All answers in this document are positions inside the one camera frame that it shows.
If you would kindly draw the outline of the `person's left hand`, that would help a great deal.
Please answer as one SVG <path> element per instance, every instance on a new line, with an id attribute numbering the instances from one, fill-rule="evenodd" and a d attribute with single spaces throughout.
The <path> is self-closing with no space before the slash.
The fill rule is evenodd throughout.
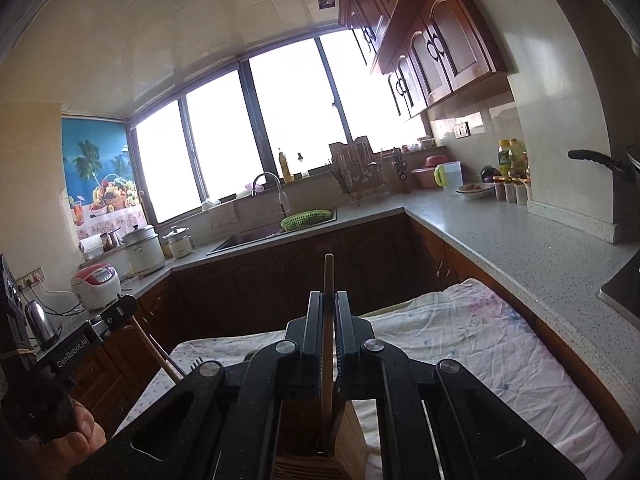
<path id="1" fill-rule="evenodd" d="M 41 443 L 18 440 L 1 419 L 2 479 L 65 479 L 70 471 L 106 443 L 103 428 L 73 400 L 75 429 L 62 438 Z"/>

